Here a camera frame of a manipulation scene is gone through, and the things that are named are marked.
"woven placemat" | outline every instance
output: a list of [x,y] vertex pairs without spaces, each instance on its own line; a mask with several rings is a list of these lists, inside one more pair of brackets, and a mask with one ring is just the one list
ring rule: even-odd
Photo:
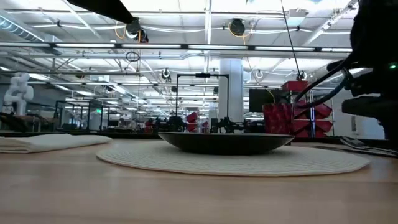
[[345,152],[309,147],[282,146],[256,156],[212,156],[183,152],[165,141],[105,149],[97,156],[113,164],[140,169],[260,177],[340,174],[369,164],[367,159]]

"folded white cloth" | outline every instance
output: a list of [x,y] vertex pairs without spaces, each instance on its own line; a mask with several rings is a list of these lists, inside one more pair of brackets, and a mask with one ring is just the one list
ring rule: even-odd
[[0,152],[31,153],[45,152],[73,147],[90,146],[110,142],[105,136],[72,136],[70,134],[43,134],[25,138],[0,137]]

